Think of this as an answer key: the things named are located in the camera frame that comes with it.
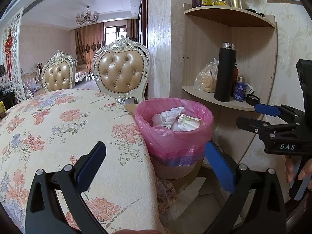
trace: sofa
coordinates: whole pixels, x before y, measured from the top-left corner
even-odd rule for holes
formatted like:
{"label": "sofa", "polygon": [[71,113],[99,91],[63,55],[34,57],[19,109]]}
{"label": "sofa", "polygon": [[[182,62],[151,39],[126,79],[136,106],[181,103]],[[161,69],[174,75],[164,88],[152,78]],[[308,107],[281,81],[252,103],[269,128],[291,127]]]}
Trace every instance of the sofa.
{"label": "sofa", "polygon": [[77,58],[74,58],[76,65],[76,74],[75,74],[75,82],[81,81],[85,78],[85,76],[89,75],[89,69],[87,64],[77,65]]}
{"label": "sofa", "polygon": [[38,68],[35,68],[30,73],[22,72],[21,81],[26,99],[45,93],[44,89],[42,88],[41,81],[39,81],[39,76],[40,70]]}

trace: floral tablecloth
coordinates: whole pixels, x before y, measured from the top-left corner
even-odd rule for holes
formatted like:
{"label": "floral tablecloth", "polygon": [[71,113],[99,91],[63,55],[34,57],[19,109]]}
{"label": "floral tablecloth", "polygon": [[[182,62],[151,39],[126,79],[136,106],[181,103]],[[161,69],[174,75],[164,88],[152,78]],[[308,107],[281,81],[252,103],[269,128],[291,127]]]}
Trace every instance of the floral tablecloth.
{"label": "floral tablecloth", "polygon": [[[87,206],[108,233],[121,229],[164,231],[159,222],[155,178],[133,117],[101,92],[69,89],[28,99],[0,121],[0,201],[25,233],[25,211],[37,169],[75,164],[98,141],[107,155],[90,189]],[[70,226],[77,225],[57,192]]]}

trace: ceiling light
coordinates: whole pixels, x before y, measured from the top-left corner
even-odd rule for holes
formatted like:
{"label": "ceiling light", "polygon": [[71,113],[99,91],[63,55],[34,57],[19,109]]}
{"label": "ceiling light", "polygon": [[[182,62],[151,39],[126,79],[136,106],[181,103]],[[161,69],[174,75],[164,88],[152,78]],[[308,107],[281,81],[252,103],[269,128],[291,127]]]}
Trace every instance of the ceiling light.
{"label": "ceiling light", "polygon": [[97,13],[97,11],[94,12],[93,16],[91,16],[92,12],[89,11],[89,8],[90,6],[87,6],[87,13],[85,15],[85,12],[82,11],[81,12],[81,15],[80,14],[77,14],[77,17],[76,17],[76,23],[78,25],[82,25],[82,24],[87,24],[87,23],[95,23],[98,19],[99,19],[99,13]]}

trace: black thermos bottle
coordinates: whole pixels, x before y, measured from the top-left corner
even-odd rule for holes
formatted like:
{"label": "black thermos bottle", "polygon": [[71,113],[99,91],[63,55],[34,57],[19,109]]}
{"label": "black thermos bottle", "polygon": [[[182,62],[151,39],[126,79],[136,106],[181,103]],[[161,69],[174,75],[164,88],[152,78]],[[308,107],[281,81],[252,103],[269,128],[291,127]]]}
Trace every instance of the black thermos bottle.
{"label": "black thermos bottle", "polygon": [[236,63],[236,50],[234,44],[222,43],[219,52],[218,76],[216,79],[216,100],[228,102],[230,100],[233,75]]}

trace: window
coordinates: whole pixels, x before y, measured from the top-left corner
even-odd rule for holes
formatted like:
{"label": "window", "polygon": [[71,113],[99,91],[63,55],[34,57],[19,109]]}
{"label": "window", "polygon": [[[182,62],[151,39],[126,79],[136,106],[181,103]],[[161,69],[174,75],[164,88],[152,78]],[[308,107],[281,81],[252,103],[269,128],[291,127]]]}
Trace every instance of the window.
{"label": "window", "polygon": [[121,36],[127,37],[126,26],[113,26],[105,28],[105,45],[108,45],[116,39],[121,39]]}

